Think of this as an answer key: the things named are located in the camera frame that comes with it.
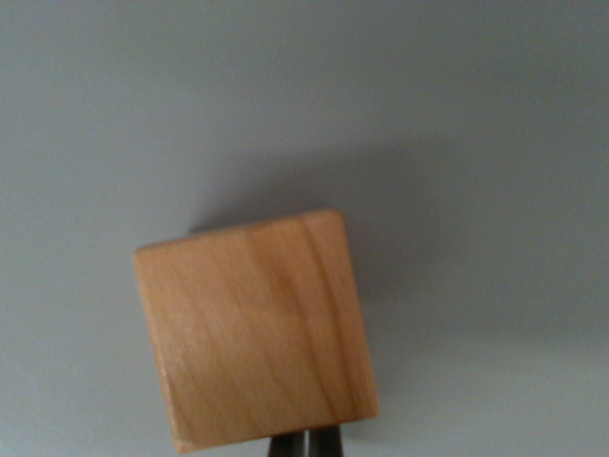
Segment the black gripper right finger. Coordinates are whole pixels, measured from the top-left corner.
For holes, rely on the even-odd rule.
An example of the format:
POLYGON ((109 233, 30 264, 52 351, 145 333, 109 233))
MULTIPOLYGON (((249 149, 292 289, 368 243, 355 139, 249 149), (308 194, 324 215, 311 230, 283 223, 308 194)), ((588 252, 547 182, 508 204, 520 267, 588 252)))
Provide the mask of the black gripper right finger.
POLYGON ((344 457, 341 428, 318 427, 308 431, 309 457, 344 457))

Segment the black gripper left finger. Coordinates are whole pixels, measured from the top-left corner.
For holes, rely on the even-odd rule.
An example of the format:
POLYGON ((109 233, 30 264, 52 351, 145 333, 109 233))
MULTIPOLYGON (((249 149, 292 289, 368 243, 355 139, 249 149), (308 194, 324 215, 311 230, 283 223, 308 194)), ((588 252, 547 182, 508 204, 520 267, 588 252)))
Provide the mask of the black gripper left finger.
POLYGON ((304 457, 305 432, 291 432, 271 438, 267 457, 304 457))

